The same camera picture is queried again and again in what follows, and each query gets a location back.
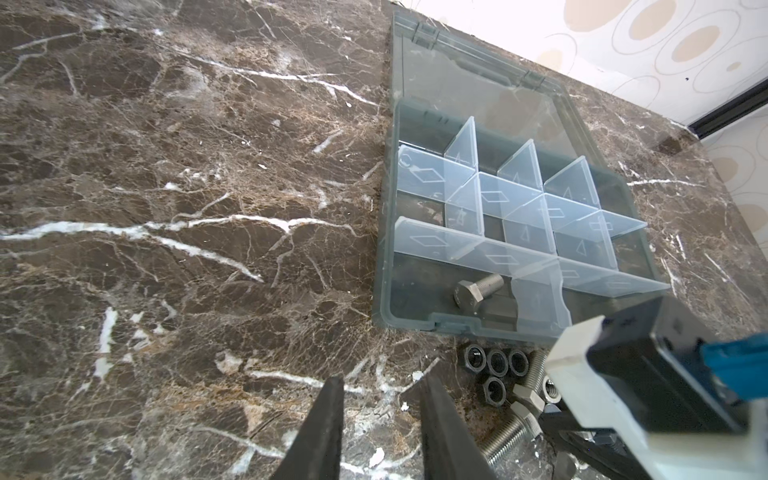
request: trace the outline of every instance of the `brown marble surface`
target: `brown marble surface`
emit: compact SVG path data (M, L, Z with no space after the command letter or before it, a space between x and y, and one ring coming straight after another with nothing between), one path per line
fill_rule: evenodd
M337 373L343 478L422 477L428 370L474 434L498 421L460 340L369 316L391 12L5 3L0 478L267 478ZM765 329L768 262L695 138L559 78L674 294L724 339ZM552 456L498 468L550 478Z

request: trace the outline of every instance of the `box latch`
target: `box latch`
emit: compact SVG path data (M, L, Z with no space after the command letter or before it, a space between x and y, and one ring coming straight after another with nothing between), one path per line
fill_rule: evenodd
M530 88L531 90L536 90L541 87L542 83L544 83L544 79L544 75L529 70L528 73L523 76L520 85L526 88Z
M424 47L428 50L432 50L437 42L437 37L440 35L440 31L424 22L420 22L416 26L416 31L413 33L413 43L419 47Z

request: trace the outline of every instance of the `wall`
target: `wall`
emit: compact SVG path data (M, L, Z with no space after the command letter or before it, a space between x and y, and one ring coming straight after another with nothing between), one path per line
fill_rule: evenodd
M768 105L701 143L768 257Z
M402 0L682 124L768 77L768 0Z

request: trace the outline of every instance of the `bolt head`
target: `bolt head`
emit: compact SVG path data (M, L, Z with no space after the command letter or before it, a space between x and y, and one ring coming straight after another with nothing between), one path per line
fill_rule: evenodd
M537 392L534 392L527 386L516 383L515 386L512 387L512 396L528 407L528 410L530 410L536 418L538 418L544 411L546 405L545 401L538 396Z
M453 301L463 313L475 314L482 301L482 294L475 283L462 280L453 289Z
M511 407L512 413L520 417L520 420L525 422L528 426L528 433L531 439L535 439L541 434L541 426L538 424L536 417L525 405L520 402L513 402Z

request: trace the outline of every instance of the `metal nut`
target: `metal nut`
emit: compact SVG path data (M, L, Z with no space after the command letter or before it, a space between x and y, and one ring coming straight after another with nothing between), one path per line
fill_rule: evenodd
M486 369L493 376L504 376L509 370L507 356L499 349L490 349L486 354Z
M522 350L513 349L507 357L509 372L515 376L525 376L528 373L528 357Z
M489 376L482 384L485 403L500 407L507 401L507 389L497 377Z
M527 386L516 383L512 388L512 396L514 396L520 403L528 407L535 417L539 417L544 411L546 405L545 401L538 396L538 393Z
M541 379L541 393L544 394L544 400L548 403L557 403L563 399L563 395L558 390L558 387L554 386L549 375L545 375L544 378Z
M464 367L472 373L485 369L485 350L480 345L470 343L464 348Z
M453 289L453 301L463 313L477 313L482 298L477 284L467 280L461 280Z
M525 405L520 402L513 402L511 410L528 426L531 439L535 439L541 434L541 426L538 424L536 416Z

